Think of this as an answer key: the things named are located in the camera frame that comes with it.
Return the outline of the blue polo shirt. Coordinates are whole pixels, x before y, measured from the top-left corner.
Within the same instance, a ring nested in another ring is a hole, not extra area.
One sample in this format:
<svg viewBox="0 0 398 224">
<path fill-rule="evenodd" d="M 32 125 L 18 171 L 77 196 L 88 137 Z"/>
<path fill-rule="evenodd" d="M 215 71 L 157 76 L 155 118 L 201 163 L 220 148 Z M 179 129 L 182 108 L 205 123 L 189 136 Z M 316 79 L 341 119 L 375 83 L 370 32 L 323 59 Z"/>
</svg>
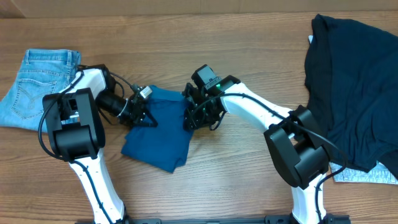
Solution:
<svg viewBox="0 0 398 224">
<path fill-rule="evenodd" d="M 158 126 L 135 126 L 125 137 L 121 154 L 173 173 L 187 161 L 193 131 L 183 128 L 189 102 L 180 92 L 152 85 L 147 109 Z"/>
</svg>

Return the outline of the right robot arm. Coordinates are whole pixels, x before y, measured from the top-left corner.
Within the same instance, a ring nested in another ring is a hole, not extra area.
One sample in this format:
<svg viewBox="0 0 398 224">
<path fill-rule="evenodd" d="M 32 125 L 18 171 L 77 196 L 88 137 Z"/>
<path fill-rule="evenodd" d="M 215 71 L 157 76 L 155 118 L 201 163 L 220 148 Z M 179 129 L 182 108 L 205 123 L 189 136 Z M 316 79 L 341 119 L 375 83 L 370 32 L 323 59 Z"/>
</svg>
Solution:
<svg viewBox="0 0 398 224">
<path fill-rule="evenodd" d="M 203 65 L 191 76 L 182 95 L 188 101 L 183 127 L 215 130 L 225 114 L 245 119 L 263 133 L 273 165 L 291 186 L 291 223 L 327 223 L 321 183 L 331 154 L 312 113 L 291 110 L 252 92 L 234 76 L 221 78 Z"/>
</svg>

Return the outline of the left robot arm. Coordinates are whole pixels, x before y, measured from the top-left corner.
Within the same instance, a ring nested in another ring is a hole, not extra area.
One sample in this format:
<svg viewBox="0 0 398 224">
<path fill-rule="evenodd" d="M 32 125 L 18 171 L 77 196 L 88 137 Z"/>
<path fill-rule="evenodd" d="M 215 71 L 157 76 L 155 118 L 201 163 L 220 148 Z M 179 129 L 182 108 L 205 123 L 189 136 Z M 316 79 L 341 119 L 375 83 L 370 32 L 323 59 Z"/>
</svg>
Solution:
<svg viewBox="0 0 398 224">
<path fill-rule="evenodd" d="M 106 167 L 100 114 L 107 111 L 130 128 L 158 125 L 146 107 L 152 88 L 133 84 L 133 94 L 123 98 L 115 94 L 117 78 L 103 64 L 78 65 L 71 84 L 42 100 L 39 125 L 47 127 L 50 142 L 44 150 L 74 170 L 93 209 L 93 223 L 132 222 Z"/>
</svg>

